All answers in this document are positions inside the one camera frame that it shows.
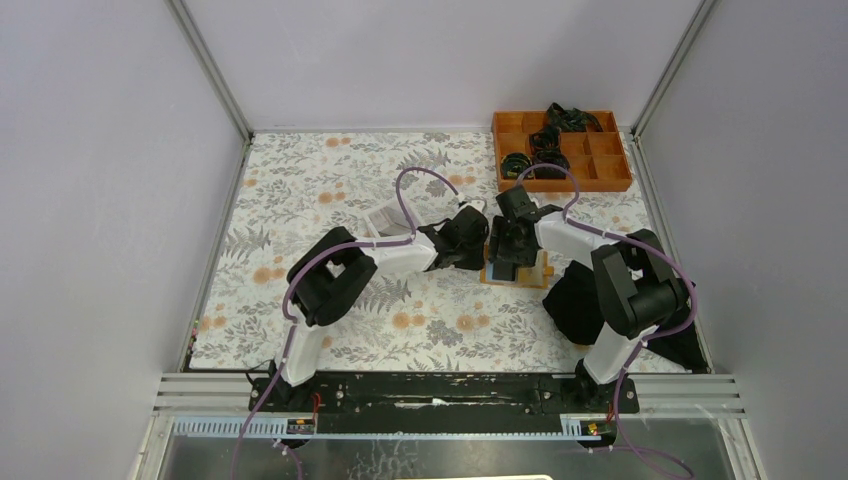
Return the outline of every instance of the floral mat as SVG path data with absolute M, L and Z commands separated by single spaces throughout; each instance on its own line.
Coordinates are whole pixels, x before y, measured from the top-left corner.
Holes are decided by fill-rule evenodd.
M 360 213 L 390 199 L 408 166 L 435 169 L 466 196 L 484 198 L 490 220 L 497 213 L 488 133 L 258 134 L 189 367 L 250 368 L 272 358 L 289 328 L 280 310 L 287 269 L 332 227 L 364 235 Z M 455 199 L 443 184 L 407 178 L 404 198 L 425 223 L 453 215 Z M 563 204 L 570 194 L 536 197 Z M 584 194 L 572 212 L 609 230 L 649 226 L 636 181 L 625 193 Z M 549 256 L 558 273 L 568 261 Z M 588 347 L 557 331 L 541 304 L 546 293 L 481 284 L 479 272 L 453 269 L 375 277 L 326 329 L 320 368 L 569 372 Z M 632 368 L 683 371 L 645 350 Z

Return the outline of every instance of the small box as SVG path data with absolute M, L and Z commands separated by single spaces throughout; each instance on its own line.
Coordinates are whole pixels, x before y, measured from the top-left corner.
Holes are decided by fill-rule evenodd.
M 615 122 L 608 110 L 588 111 L 603 127 L 599 132 L 592 122 L 586 124 L 585 132 L 560 134 L 560 151 L 571 164 L 571 174 L 583 192 L 624 192 L 633 183 L 630 166 L 624 155 L 624 145 Z M 501 160 L 507 154 L 523 152 L 530 158 L 530 134 L 545 126 L 545 112 L 495 112 L 492 133 L 495 138 L 495 168 L 498 191 L 515 185 L 515 180 L 501 175 Z M 522 182 L 528 192 L 573 192 L 569 179 L 525 179 Z

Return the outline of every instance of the white wall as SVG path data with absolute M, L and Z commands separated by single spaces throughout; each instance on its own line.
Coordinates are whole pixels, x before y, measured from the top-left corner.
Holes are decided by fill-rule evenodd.
M 0 6 L 3 478 L 123 478 L 240 140 L 162 1 Z
M 645 133 L 769 478 L 844 478 L 848 3 L 722 2 Z
M 256 129 L 489 127 L 495 110 L 632 123 L 698 0 L 190 0 Z

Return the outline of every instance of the purple cable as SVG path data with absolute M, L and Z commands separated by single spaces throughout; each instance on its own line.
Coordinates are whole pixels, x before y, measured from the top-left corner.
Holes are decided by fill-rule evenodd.
M 297 272 L 297 274 L 294 276 L 294 278 L 292 278 L 291 283 L 289 283 L 289 288 L 288 288 L 288 290 L 286 290 L 286 295 L 283 297 L 283 315 L 285 315 L 286 318 L 294 321 L 295 323 L 297 322 L 297 317 L 295 317 L 294 315 L 292 315 L 289 312 L 289 303 L 291 303 L 291 297 L 292 297 L 292 295 L 294 295 L 294 287 L 300 282 L 300 280 L 303 278 L 303 276 L 306 275 L 306 273 L 309 270 L 312 269 L 312 267 L 321 263 L 325 258 L 329 257 L 330 255 L 332 255 L 332 254 L 334 254 L 334 253 L 336 253 L 340 250 L 344 250 L 346 248 L 354 248 L 354 247 L 360 247 L 361 248 L 361 247 L 375 247 L 375 246 L 376 247 L 400 247 L 400 246 L 409 245 L 410 243 L 412 243 L 412 241 L 415 239 L 415 229 L 418 228 L 418 225 L 415 224 L 415 221 L 412 218 L 412 215 L 409 214 L 409 210 L 406 208 L 406 202 L 403 200 L 403 195 L 401 195 L 401 193 L 400 193 L 400 181 L 401 181 L 401 179 L 403 178 L 404 175 L 406 175 L 409 172 L 413 172 L 413 171 L 429 173 L 430 175 L 433 175 L 434 177 L 438 178 L 439 180 L 445 182 L 445 184 L 447 184 L 447 186 L 451 189 L 451 191 L 453 191 L 454 194 L 459 194 L 459 191 L 456 189 L 456 187 L 453 186 L 452 183 L 450 183 L 450 181 L 448 181 L 447 178 L 445 178 L 441 174 L 436 173 L 432 170 L 429 170 L 427 168 L 422 168 L 422 167 L 407 167 L 407 168 L 404 168 L 403 170 L 401 170 L 401 172 L 397 176 L 397 179 L 395 180 L 395 194 L 397 195 L 398 203 L 400 204 L 400 209 L 401 209 L 401 211 L 403 211 L 403 216 L 404 216 L 404 218 L 406 218 L 406 223 L 409 224 L 410 230 L 412 232 L 412 234 L 409 236 L 409 238 L 407 238 L 406 240 L 395 240 L 395 241 L 389 241 L 389 242 L 376 242 L 376 243 L 369 243 L 369 242 L 343 243 L 341 245 L 336 245 L 335 247 L 328 248 L 327 250 L 324 250 L 323 252 L 321 252 L 320 255 L 313 258 L 306 265 L 304 265 L 303 268 L 301 268 Z
M 393 241 L 374 242 L 374 243 L 370 243 L 370 242 L 350 242 L 350 243 L 343 243 L 343 244 L 340 244 L 340 245 L 336 245 L 334 247 L 328 248 L 327 250 L 324 250 L 323 252 L 318 254 L 315 258 L 313 258 L 312 260 L 307 262 L 306 265 L 304 265 L 300 270 L 298 270 L 297 274 L 295 274 L 294 278 L 292 278 L 291 283 L 289 283 L 289 288 L 286 290 L 286 294 L 283 297 L 283 306 L 282 306 L 283 307 L 283 315 L 287 319 L 291 320 L 293 325 L 289 329 L 289 334 L 286 337 L 286 344 L 285 344 L 285 347 L 283 347 L 282 363 L 285 363 L 285 361 L 288 359 L 289 350 L 291 349 L 292 340 L 294 339 L 294 329 L 297 328 L 297 317 L 292 315 L 291 313 L 289 313 L 288 305 L 291 301 L 292 295 L 294 295 L 294 287 L 300 282 L 300 280 L 303 278 L 303 276 L 306 274 L 306 272 L 310 271 L 312 269 L 312 267 L 319 264 L 320 262 L 322 262 L 324 259 L 326 259 L 330 255 L 333 255 L 334 253 L 339 252 L 341 250 L 345 250 L 347 248 L 400 247 L 400 246 L 403 246 L 403 245 L 409 245 L 410 243 L 412 243 L 413 240 L 415 240 L 415 229 L 418 228 L 418 225 L 415 224 L 415 221 L 412 218 L 412 215 L 410 215 L 409 210 L 406 208 L 406 202 L 403 200 L 403 196 L 400 193 L 400 181 L 401 181 L 401 179 L 403 178 L 404 175 L 406 175 L 409 172 L 413 172 L 413 171 L 424 172 L 424 173 L 428 173 L 430 175 L 433 175 L 434 177 L 438 178 L 439 180 L 441 180 L 445 184 L 447 184 L 447 186 L 451 189 L 451 191 L 454 194 L 456 194 L 456 195 L 459 194 L 459 191 L 456 189 L 456 187 L 453 186 L 452 183 L 450 183 L 450 181 L 448 181 L 447 178 L 445 178 L 443 175 L 441 175 L 439 173 L 434 172 L 433 170 L 423 168 L 423 167 L 407 167 L 407 168 L 404 168 L 403 170 L 401 170 L 401 172 L 397 176 L 397 179 L 395 180 L 395 194 L 397 195 L 398 203 L 400 204 L 400 209 L 403 211 L 403 216 L 406 218 L 406 223 L 409 224 L 410 230 L 412 232 L 410 234 L 409 238 L 407 238 L 405 240 L 393 240 Z M 242 442 L 242 440 L 244 440 L 244 434 L 247 432 L 247 427 L 250 425 L 250 422 L 253 421 L 253 417 L 256 416 L 256 412 L 258 412 L 259 409 L 262 408 L 262 405 L 265 403 L 265 400 L 267 400 L 268 396 L 271 395 L 271 390 L 273 389 L 274 385 L 276 385 L 276 383 L 280 380 L 282 373 L 283 373 L 283 367 L 278 368 L 277 372 L 274 374 L 274 376 L 271 377 L 271 381 L 268 383 L 268 386 L 265 388 L 265 391 L 262 392 L 262 395 L 259 397 L 259 399 L 256 400 L 256 404 L 253 406 L 253 410 L 251 410 L 250 413 L 247 415 L 247 418 L 244 419 L 244 423 L 242 424 L 241 429 L 239 430 L 239 436 L 236 439 L 236 445 L 233 448 L 233 459 L 230 462 L 230 479 L 231 480 L 235 480 L 235 478 L 236 478 L 236 465 L 238 464 L 238 454 L 239 454 L 239 450 L 241 449 L 241 442 Z M 296 459 L 296 462 L 297 462 L 297 472 L 298 472 L 297 478 L 302 479 L 303 478 L 303 472 L 302 472 L 302 467 L 300 465 L 300 459 L 298 459 L 297 456 L 294 456 L 294 458 Z
M 294 460 L 294 465 L 297 467 L 297 478 L 298 480 L 303 479 L 303 462 L 300 461 L 300 457 L 294 453 L 294 450 L 286 445 L 285 443 L 280 443 L 280 446 L 283 447 L 283 451 L 286 452 L 287 455 L 291 455 Z
M 601 230 L 598 227 L 595 227 L 595 226 L 592 226 L 592 225 L 587 225 L 585 223 L 581 223 L 581 222 L 578 222 L 577 220 L 569 218 L 568 215 L 567 215 L 568 209 L 572 205 L 574 205 L 574 203 L 577 201 L 577 198 L 580 195 L 580 187 L 577 185 L 577 179 L 575 179 L 574 176 L 571 175 L 571 172 L 569 172 L 565 168 L 560 167 L 559 165 L 553 165 L 553 164 L 533 165 L 533 166 L 529 167 L 528 169 L 524 170 L 521 173 L 521 175 L 519 175 L 518 180 L 516 180 L 516 185 L 521 184 L 521 181 L 524 180 L 524 176 L 527 173 L 529 173 L 531 170 L 535 170 L 537 168 L 544 168 L 544 167 L 553 168 L 553 169 L 556 169 L 556 170 L 559 170 L 559 171 L 565 173 L 565 175 L 574 184 L 575 196 L 570 202 L 568 202 L 565 205 L 565 207 L 562 210 L 562 218 L 567 224 L 572 225 L 574 227 L 577 227 L 581 230 L 584 230 L 584 231 L 587 231 L 587 232 L 590 232 L 590 233 L 594 233 L 595 235 L 600 235 L 600 236 L 605 237 L 605 238 L 611 238 L 613 240 L 618 240 L 618 241 L 624 242 L 628 245 L 632 245 L 634 247 L 641 248 L 641 249 L 647 251 L 648 253 L 650 253 L 651 255 L 659 257 L 660 260 L 662 260 L 666 264 L 668 264 L 668 266 L 670 266 L 677 273 L 677 275 L 680 277 L 680 279 L 683 280 L 683 284 L 686 285 L 686 290 L 689 291 L 689 301 L 691 302 L 691 304 L 690 304 L 690 309 L 689 309 L 689 316 L 686 317 L 686 321 L 684 321 L 683 323 L 681 323 L 677 327 L 665 330 L 663 332 L 654 332 L 650 335 L 646 335 L 645 338 L 642 339 L 642 342 L 640 342 L 638 345 L 636 345 L 636 348 L 633 349 L 633 353 L 630 354 L 630 357 L 627 359 L 627 361 L 624 362 L 624 365 L 621 367 L 621 372 L 619 372 L 619 374 L 618 374 L 618 381 L 616 381 L 616 383 L 615 383 L 615 393 L 613 394 L 613 408 L 612 408 L 612 410 L 613 410 L 613 413 L 615 414 L 615 423 L 618 426 L 618 432 L 621 434 L 621 438 L 624 439 L 624 443 L 627 444 L 627 447 L 630 449 L 630 451 L 632 451 L 637 457 L 639 457 L 639 460 L 642 460 L 642 462 L 645 465 L 651 467 L 651 469 L 653 469 L 655 472 L 659 473 L 660 475 L 662 475 L 666 478 L 671 478 L 671 479 L 674 479 L 674 480 L 694 479 L 695 473 L 691 469 L 687 468 L 683 464 L 682 460 L 680 460 L 676 457 L 673 457 L 670 454 L 667 454 L 667 453 L 664 453 L 664 452 L 659 452 L 659 453 L 662 454 L 660 456 L 662 456 L 666 459 L 669 459 L 669 460 L 673 461 L 674 463 L 682 466 L 687 471 L 687 473 L 689 473 L 688 477 L 682 477 L 682 476 L 670 473 L 667 470 L 660 467 L 659 465 L 655 464 L 654 462 L 649 461 L 647 458 L 645 458 L 645 456 L 642 454 L 642 452 L 649 452 L 650 453 L 650 450 L 646 449 L 646 448 L 642 448 L 642 447 L 636 447 L 635 445 L 633 445 L 630 442 L 630 438 L 627 437 L 627 434 L 624 433 L 624 429 L 621 428 L 621 418 L 619 417 L 619 411 L 618 411 L 618 397 L 621 393 L 621 385 L 624 381 L 624 376 L 627 373 L 627 368 L 630 367 L 630 364 L 633 363 L 633 361 L 639 355 L 639 351 L 642 350 L 643 344 L 645 344 L 649 340 L 653 340 L 655 338 L 667 337 L 669 335 L 674 335 L 676 333 L 682 332 L 683 330 L 689 328 L 689 325 L 692 325 L 692 322 L 695 321 L 695 312 L 698 311 L 698 295 L 695 293 L 695 286 L 692 284 L 692 280 L 689 278 L 688 275 L 686 275 L 686 272 L 683 271 L 683 268 L 680 265 L 678 265 L 677 262 L 672 260 L 665 253 L 657 250 L 656 248 L 654 248 L 654 247 L 652 247 L 652 246 L 650 246 L 646 243 L 640 242 L 638 240 L 634 240 L 630 237 L 625 237 L 624 235 L 619 235 L 617 233 L 607 232 L 607 231 Z
M 664 459 L 668 460 L 669 462 L 679 466 L 683 470 L 686 470 L 687 472 L 689 472 L 689 475 L 690 475 L 689 478 L 695 478 L 695 472 L 692 471 L 692 469 L 688 465 L 683 463 L 682 460 L 675 457 L 674 455 L 663 452 L 661 450 L 656 450 L 656 449 L 653 449 L 653 448 L 646 448 L 646 447 L 636 447 L 635 449 L 630 448 L 630 447 L 612 447 L 612 445 L 610 445 L 610 447 L 611 448 L 605 448 L 605 447 L 593 448 L 591 452 L 587 451 L 585 448 L 581 448 L 579 450 L 577 450 L 577 449 L 566 450 L 562 453 L 569 453 L 569 454 L 574 454 L 574 455 L 579 455 L 579 454 L 585 455 L 586 453 L 591 453 L 591 454 L 614 453 L 614 452 L 636 453 L 636 451 L 639 451 L 640 453 L 645 454 L 645 455 L 655 455 L 657 457 L 664 458 Z

